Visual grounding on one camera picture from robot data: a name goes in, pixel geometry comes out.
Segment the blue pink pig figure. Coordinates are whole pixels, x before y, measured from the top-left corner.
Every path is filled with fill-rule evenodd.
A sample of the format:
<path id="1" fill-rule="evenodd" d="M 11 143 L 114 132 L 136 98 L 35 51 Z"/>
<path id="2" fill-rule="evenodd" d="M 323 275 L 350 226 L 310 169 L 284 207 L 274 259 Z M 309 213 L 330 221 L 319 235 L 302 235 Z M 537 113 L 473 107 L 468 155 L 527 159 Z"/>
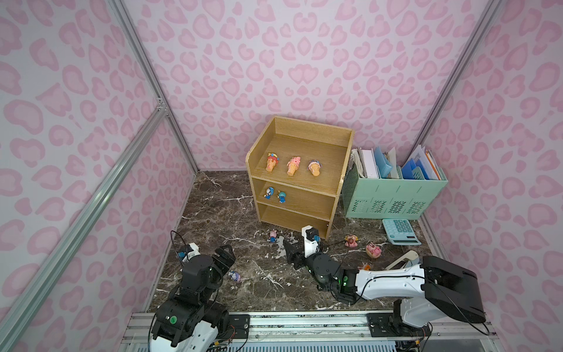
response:
<path id="1" fill-rule="evenodd" d="M 268 235 L 268 241 L 271 243 L 276 243 L 277 242 L 277 231 L 276 230 L 271 230 L 271 232 Z"/>

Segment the small blue figure toy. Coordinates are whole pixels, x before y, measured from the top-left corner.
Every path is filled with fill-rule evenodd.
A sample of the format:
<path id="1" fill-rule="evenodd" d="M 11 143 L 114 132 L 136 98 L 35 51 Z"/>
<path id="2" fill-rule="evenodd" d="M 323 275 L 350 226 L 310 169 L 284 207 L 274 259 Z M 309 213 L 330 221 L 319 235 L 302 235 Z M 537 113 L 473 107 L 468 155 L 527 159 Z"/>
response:
<path id="1" fill-rule="evenodd" d="M 265 191 L 264 198 L 265 199 L 271 199 L 272 196 L 274 196 L 274 192 L 275 192 L 274 187 L 271 187 L 271 186 L 268 187 Z"/>

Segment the pink ice cream cone toy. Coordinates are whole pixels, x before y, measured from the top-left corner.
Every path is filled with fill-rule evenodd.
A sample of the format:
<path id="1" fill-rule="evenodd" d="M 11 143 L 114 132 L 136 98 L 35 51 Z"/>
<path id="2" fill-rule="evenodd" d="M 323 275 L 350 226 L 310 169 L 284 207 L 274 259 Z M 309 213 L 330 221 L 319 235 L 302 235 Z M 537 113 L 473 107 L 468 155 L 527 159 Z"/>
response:
<path id="1" fill-rule="evenodd" d="M 299 169 L 300 162 L 301 162 L 300 156 L 294 156 L 293 158 L 290 159 L 290 161 L 288 161 L 288 163 L 287 163 L 287 175 L 288 176 L 290 176 L 290 177 L 294 176 L 294 174 Z"/>

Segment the sprinkled ice cream cone toy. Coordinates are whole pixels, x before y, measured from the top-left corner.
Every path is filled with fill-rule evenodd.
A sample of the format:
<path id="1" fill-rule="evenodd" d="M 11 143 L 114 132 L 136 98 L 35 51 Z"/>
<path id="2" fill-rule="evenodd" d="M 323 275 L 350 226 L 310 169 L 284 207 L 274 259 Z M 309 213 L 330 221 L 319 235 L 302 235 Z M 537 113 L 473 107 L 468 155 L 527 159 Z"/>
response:
<path id="1" fill-rule="evenodd" d="M 278 163 L 279 163 L 279 157 L 278 157 L 278 155 L 275 154 L 275 153 L 269 153 L 269 154 L 267 155 L 265 170 L 266 170 L 267 172 L 272 172 L 272 171 L 274 171 L 274 168 L 277 166 Z"/>

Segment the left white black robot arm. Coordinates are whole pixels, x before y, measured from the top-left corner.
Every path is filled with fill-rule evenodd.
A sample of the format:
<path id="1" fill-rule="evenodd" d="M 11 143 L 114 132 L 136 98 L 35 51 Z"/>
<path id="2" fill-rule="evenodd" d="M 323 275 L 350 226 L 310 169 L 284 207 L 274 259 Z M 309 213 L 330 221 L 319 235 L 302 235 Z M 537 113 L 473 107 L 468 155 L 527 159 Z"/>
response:
<path id="1" fill-rule="evenodd" d="M 180 283 L 155 312 L 148 351 L 207 351 L 227 331 L 229 313 L 217 302 L 218 290 L 236 261 L 230 245 L 202 255 L 195 243 L 176 254 Z"/>

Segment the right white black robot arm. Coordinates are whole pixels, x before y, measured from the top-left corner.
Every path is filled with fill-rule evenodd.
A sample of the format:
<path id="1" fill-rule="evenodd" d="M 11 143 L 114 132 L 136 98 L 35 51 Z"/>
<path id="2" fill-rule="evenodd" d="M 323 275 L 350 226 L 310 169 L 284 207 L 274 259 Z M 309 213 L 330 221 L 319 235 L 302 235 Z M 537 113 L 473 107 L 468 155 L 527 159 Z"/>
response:
<path id="1" fill-rule="evenodd" d="M 445 317 L 468 324 L 486 321 L 476 274 L 436 256 L 399 269 L 368 271 L 344 267 L 321 252 L 316 241 L 305 240 L 300 246 L 286 243 L 284 249 L 290 265 L 306 268 L 318 290 L 331 293 L 338 302 L 397 299 L 394 324 L 421 328 Z"/>

